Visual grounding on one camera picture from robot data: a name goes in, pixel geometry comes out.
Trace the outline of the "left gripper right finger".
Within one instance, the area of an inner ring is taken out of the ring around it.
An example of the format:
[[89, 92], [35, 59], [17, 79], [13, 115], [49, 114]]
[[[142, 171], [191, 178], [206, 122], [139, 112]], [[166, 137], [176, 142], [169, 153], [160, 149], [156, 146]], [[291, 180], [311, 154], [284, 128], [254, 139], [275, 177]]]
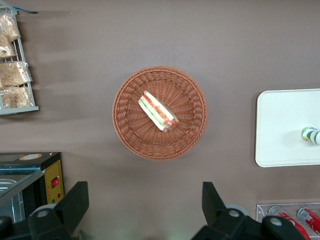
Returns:
[[202, 211], [206, 220], [194, 240], [260, 240], [261, 224], [236, 208], [227, 208], [212, 182], [202, 183]]

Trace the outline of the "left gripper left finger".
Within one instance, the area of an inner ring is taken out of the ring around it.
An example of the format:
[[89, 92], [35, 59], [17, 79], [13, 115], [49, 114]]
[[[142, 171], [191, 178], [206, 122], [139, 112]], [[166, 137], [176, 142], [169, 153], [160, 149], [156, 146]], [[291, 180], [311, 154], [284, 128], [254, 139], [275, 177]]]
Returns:
[[79, 181], [59, 203], [41, 206], [28, 217], [31, 238], [71, 240], [88, 208], [88, 183]]

